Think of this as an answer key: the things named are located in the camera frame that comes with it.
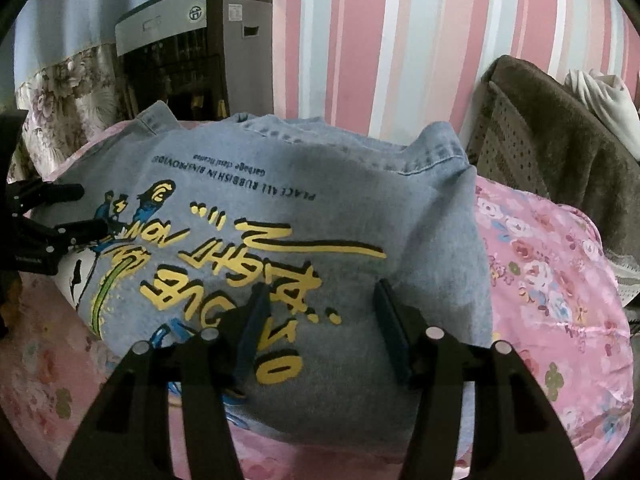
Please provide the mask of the person's left hand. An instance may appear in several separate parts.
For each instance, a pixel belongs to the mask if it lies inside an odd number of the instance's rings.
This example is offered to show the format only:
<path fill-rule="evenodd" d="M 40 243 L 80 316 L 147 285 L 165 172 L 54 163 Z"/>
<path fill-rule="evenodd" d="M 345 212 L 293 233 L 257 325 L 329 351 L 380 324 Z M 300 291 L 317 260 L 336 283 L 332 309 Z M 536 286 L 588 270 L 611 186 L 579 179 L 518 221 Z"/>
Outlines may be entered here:
<path fill-rule="evenodd" d="M 1 325 L 10 330 L 20 318 L 23 282 L 18 274 L 14 274 L 1 282 Z"/>

